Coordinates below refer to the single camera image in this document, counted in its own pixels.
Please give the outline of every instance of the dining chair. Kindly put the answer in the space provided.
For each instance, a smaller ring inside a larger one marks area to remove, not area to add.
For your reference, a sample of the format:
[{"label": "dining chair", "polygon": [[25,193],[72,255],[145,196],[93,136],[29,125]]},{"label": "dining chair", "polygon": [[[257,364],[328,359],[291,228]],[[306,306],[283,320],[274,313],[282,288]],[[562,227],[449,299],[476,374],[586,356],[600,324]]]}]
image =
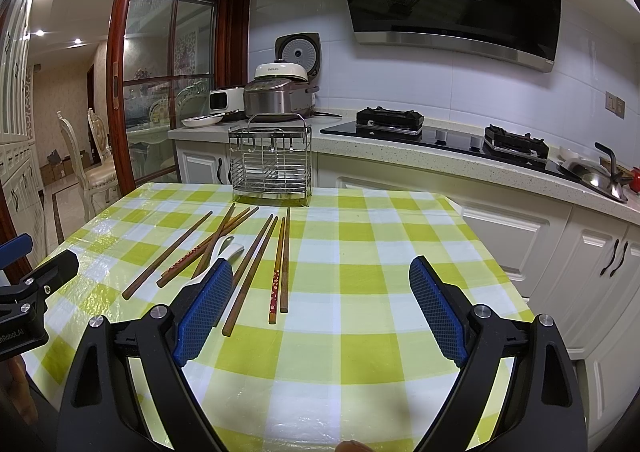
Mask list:
[{"label": "dining chair", "polygon": [[108,201],[109,190],[118,188],[116,168],[112,158],[97,167],[84,170],[80,149],[78,148],[78,138],[76,137],[74,128],[62,117],[60,111],[58,111],[58,122],[60,124],[60,130],[62,131],[62,137],[65,139],[66,148],[71,156],[71,165],[80,184],[79,192],[82,205],[84,206],[84,221],[88,223],[96,215],[94,204],[95,194],[104,193],[105,201]]},{"label": "dining chair", "polygon": [[102,121],[100,116],[95,114],[92,108],[87,111],[86,117],[87,120],[89,120],[91,135],[94,137],[95,148],[98,149],[100,161],[104,164],[105,161],[111,159],[111,148],[108,143],[107,129],[104,127],[104,121]]}]

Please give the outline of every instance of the sliding glass door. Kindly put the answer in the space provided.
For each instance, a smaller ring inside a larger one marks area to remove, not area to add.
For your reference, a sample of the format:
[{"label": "sliding glass door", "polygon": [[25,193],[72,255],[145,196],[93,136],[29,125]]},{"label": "sliding glass door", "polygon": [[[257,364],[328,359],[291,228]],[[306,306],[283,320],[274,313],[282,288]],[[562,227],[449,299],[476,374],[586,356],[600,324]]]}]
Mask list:
[{"label": "sliding glass door", "polygon": [[216,0],[114,0],[110,127],[123,193],[180,179],[167,132],[208,111],[215,15]]}]

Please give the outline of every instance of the white bowl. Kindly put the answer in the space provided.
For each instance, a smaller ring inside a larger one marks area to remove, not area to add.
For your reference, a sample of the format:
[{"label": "white bowl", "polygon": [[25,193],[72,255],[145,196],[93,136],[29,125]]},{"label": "white bowl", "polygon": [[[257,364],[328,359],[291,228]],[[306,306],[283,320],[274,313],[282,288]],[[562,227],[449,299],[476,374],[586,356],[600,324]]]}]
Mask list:
[{"label": "white bowl", "polygon": [[562,161],[569,161],[569,159],[584,159],[578,152],[569,150],[565,147],[560,147],[560,153],[558,154]]},{"label": "white bowl", "polygon": [[225,114],[223,113],[190,117],[188,119],[183,119],[182,124],[188,128],[209,127],[210,125],[215,125],[220,122],[224,115]]}]

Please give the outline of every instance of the wooden chopstick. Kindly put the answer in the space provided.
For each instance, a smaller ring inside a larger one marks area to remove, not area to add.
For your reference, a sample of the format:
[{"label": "wooden chopstick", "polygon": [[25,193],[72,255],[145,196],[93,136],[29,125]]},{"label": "wooden chopstick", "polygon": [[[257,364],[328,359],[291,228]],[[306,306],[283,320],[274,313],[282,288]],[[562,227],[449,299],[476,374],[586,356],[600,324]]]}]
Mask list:
[{"label": "wooden chopstick", "polygon": [[254,242],[249,248],[249,251],[246,252],[246,254],[244,255],[244,258],[242,259],[240,266],[234,273],[234,280],[231,284],[231,288],[232,288],[231,291],[236,289],[238,282],[240,282],[240,279],[242,278],[242,273],[244,273],[244,270],[246,270],[246,267],[249,265],[249,261],[251,260],[251,257],[253,257],[255,249],[258,247],[258,244],[260,244],[260,241],[262,240],[262,236],[264,235],[264,232],[267,231],[267,228],[269,228],[269,223],[271,222],[272,219],[273,219],[273,214],[271,214],[269,218],[265,221],[264,226],[260,230],[260,233],[258,233],[256,238],[254,239]]},{"label": "wooden chopstick", "polygon": [[224,237],[225,235],[230,234],[238,226],[240,226],[242,223],[244,223],[249,217],[254,215],[254,213],[257,212],[257,211],[258,211],[258,207],[255,207],[253,210],[251,210],[251,212],[245,213],[242,217],[236,217],[236,220],[234,222],[227,223],[226,226],[225,226],[225,229],[222,230],[222,234],[220,236]]},{"label": "wooden chopstick", "polygon": [[235,207],[236,207],[236,204],[231,203],[231,206],[226,211],[226,214],[222,218],[222,221],[220,221],[220,224],[218,225],[218,229],[213,234],[213,238],[209,241],[209,244],[207,244],[207,247],[204,250],[204,253],[202,254],[202,258],[200,259],[200,262],[196,266],[196,269],[193,272],[193,275],[191,276],[191,278],[197,277],[200,273],[202,273],[209,267],[209,262],[211,261],[211,254],[213,253],[213,247],[216,245],[216,242],[220,238],[220,235],[222,234],[222,230],[225,229],[225,225],[230,219],[232,213],[234,213]]},{"label": "wooden chopstick", "polygon": [[242,212],[238,213],[238,215],[234,215],[231,219],[228,220],[228,222],[225,225],[225,228],[227,226],[232,225],[234,222],[236,222],[238,219],[240,219],[240,217],[245,215],[245,213],[247,213],[249,210],[251,210],[251,208],[244,209]]},{"label": "wooden chopstick", "polygon": [[156,269],[158,269],[158,266],[160,266],[164,262],[164,260],[169,257],[169,255],[171,255],[172,252],[198,228],[198,226],[204,223],[204,221],[206,221],[212,213],[213,212],[209,212],[204,215],[203,218],[201,218],[197,223],[191,226],[191,228],[185,231],[177,241],[175,241],[171,246],[164,250],[160,257],[156,258],[156,260],[154,260],[154,262],[152,262],[145,271],[140,273],[140,275],[138,275],[138,278],[136,278],[131,284],[129,284],[129,287],[122,292],[122,297],[124,298],[124,300],[129,300],[131,296],[138,290],[138,288],[145,283],[145,280],[149,278]]},{"label": "wooden chopstick", "polygon": [[273,265],[273,283],[271,284],[271,303],[269,305],[269,323],[276,323],[278,312],[278,285],[280,283],[280,264],[282,263],[282,242],[285,230],[284,217],[280,220],[280,233],[278,235],[278,248],[276,250],[276,262]]},{"label": "wooden chopstick", "polygon": [[[249,217],[254,215],[254,213],[257,212],[257,210],[258,210],[258,207],[255,207],[251,212],[246,213],[241,219],[236,220],[236,222],[233,223],[232,225],[227,223],[227,225],[226,225],[225,229],[222,231],[222,234],[220,235],[220,237],[224,237],[225,235],[228,235],[231,231],[236,229],[241,223],[243,223]],[[162,272],[162,276],[156,282],[158,287],[166,286],[175,277],[180,275],[180,273],[183,272],[183,270],[187,269],[191,265],[192,262],[194,262],[200,255],[202,255],[204,253],[204,250],[206,249],[207,244],[209,244],[209,242],[211,242],[211,240],[213,239],[214,235],[209,235],[199,245],[197,245],[190,252],[188,252],[186,255],[184,255],[182,258],[180,258],[168,270],[165,270],[164,272]]]},{"label": "wooden chopstick", "polygon": [[282,246],[282,273],[280,274],[280,313],[289,312],[289,225],[291,209],[287,208],[287,224]]},{"label": "wooden chopstick", "polygon": [[231,311],[229,311],[229,316],[226,318],[225,325],[222,327],[222,334],[225,337],[231,336],[231,332],[236,326],[236,321],[238,320],[238,315],[240,314],[240,310],[242,308],[242,304],[244,303],[244,299],[246,298],[246,294],[251,287],[251,282],[254,279],[255,272],[258,270],[262,255],[269,245],[269,239],[271,238],[271,234],[273,233],[273,228],[275,228],[277,224],[278,218],[276,216],[276,218],[271,223],[271,226],[269,227],[269,231],[267,231],[267,235],[262,241],[262,245],[260,246],[258,253],[256,253],[255,255],[254,262],[252,263],[251,268],[249,268],[249,273],[246,274],[246,278],[244,279],[244,282],[242,282],[242,286],[240,287],[240,291],[238,292],[236,301],[234,302]]}]

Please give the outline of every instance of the plastic table cover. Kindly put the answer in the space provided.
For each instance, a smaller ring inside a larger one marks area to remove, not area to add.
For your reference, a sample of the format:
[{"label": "plastic table cover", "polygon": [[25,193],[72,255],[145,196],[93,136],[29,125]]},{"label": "plastic table cover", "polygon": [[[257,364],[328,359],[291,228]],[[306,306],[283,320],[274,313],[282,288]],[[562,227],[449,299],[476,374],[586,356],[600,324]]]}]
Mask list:
[{"label": "plastic table cover", "polygon": [[[156,286],[160,273],[215,231],[231,199],[230,186],[148,183],[60,245],[57,252],[78,255],[79,273],[47,301],[49,342],[25,356],[54,405],[89,318],[123,321],[169,304],[195,263],[162,289]],[[130,282],[209,210],[214,215],[125,301],[120,293]],[[270,213],[285,215],[286,209],[261,206],[235,230],[235,242],[247,249]],[[310,206],[292,208],[290,218],[289,313],[268,324],[276,229],[232,336],[221,334],[230,302],[199,357],[184,368],[231,452],[332,450],[349,439],[380,452],[413,449],[458,373],[442,356],[409,288],[416,255],[424,255],[443,281],[462,288],[472,304],[490,305],[501,317],[533,318],[445,197],[314,188]],[[152,435],[170,445],[142,366],[131,363]],[[470,445],[490,438],[511,363],[502,361]]]}]

